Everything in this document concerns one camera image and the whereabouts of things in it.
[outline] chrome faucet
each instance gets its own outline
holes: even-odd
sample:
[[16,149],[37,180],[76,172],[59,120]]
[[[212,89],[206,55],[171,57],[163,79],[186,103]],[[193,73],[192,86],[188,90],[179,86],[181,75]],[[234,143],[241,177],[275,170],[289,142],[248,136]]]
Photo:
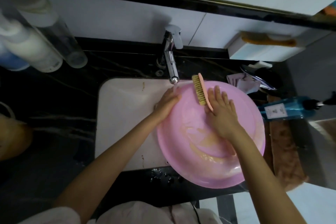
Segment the chrome faucet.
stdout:
[[177,84],[180,80],[176,69],[176,63],[173,55],[173,47],[182,49],[183,43],[181,39],[181,29],[175,25],[168,25],[165,27],[166,32],[163,38],[162,46],[163,53],[159,54],[156,64],[159,68],[165,69],[168,67],[169,81],[171,84]]

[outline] sink basin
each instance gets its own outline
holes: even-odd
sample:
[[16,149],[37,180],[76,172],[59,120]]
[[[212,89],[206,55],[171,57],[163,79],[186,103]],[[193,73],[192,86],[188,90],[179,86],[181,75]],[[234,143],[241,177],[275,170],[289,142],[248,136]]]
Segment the sink basin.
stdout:
[[[179,86],[190,81],[180,81]],[[172,85],[167,79],[114,78],[99,91],[95,158],[153,111]],[[156,130],[128,162],[124,171],[169,166],[159,147]]]

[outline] brush bristles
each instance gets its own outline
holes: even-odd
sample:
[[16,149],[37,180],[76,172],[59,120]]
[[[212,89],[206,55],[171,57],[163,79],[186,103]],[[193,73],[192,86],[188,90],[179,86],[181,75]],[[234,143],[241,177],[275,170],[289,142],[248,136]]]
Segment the brush bristles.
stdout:
[[191,79],[192,79],[192,82],[194,83],[194,87],[196,90],[196,95],[197,95],[199,104],[206,105],[207,101],[205,100],[200,78],[198,77],[198,75],[193,75]]

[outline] hand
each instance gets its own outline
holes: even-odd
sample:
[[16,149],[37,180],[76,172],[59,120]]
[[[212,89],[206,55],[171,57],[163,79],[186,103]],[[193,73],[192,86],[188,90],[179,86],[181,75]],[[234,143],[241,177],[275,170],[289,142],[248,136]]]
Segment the hand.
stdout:
[[170,114],[171,109],[180,101],[181,97],[182,95],[180,94],[174,94],[173,87],[167,89],[160,101],[155,105],[151,115],[156,118],[158,123],[161,123]]
[[228,99],[226,92],[221,93],[219,86],[216,86],[215,93],[212,88],[208,90],[208,98],[213,112],[208,106],[205,107],[207,119],[220,137],[232,141],[237,134],[245,132],[238,122],[235,104]]

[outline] plastic bottle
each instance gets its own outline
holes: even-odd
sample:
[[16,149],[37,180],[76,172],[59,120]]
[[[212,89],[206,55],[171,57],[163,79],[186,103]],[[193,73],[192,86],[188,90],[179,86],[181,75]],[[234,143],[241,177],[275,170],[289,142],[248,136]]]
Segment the plastic bottle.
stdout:
[[21,71],[29,67],[29,64],[7,50],[0,41],[0,66],[9,71]]
[[264,120],[293,120],[312,117],[323,105],[336,105],[335,91],[323,102],[309,97],[293,97],[258,106],[258,109]]
[[61,57],[39,33],[17,20],[7,19],[1,10],[0,36],[7,49],[41,72],[53,72],[62,65]]
[[87,57],[49,0],[11,0],[19,13],[56,48],[73,68],[82,68]]

